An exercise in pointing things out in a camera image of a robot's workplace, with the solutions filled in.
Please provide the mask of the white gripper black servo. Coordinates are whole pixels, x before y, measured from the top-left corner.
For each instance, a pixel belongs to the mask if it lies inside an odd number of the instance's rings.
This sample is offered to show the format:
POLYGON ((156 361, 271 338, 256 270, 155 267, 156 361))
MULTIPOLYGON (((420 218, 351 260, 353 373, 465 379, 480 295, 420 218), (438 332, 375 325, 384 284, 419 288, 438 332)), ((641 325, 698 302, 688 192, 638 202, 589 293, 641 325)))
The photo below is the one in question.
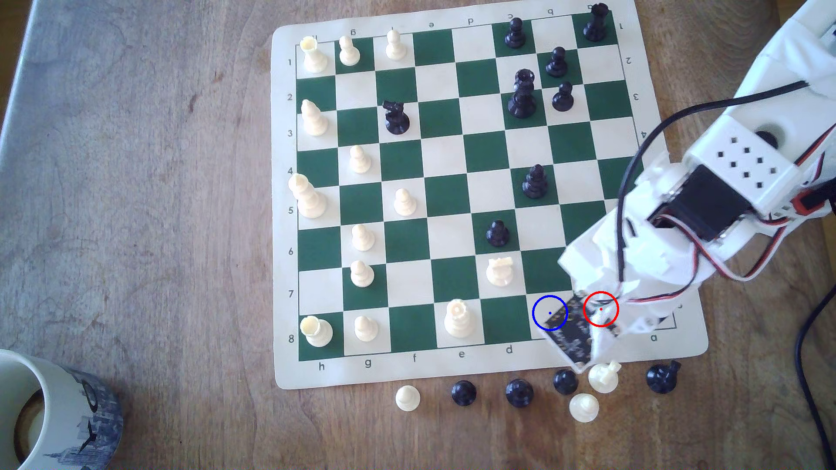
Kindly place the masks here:
POLYGON ((750 281, 755 268, 734 272, 730 234, 743 224, 740 244, 753 234, 752 205, 709 167, 650 166, 624 174, 624 282, 619 281, 615 211, 571 242, 559 259, 572 292, 620 292, 620 328, 650 333, 696 298, 714 273, 750 281))

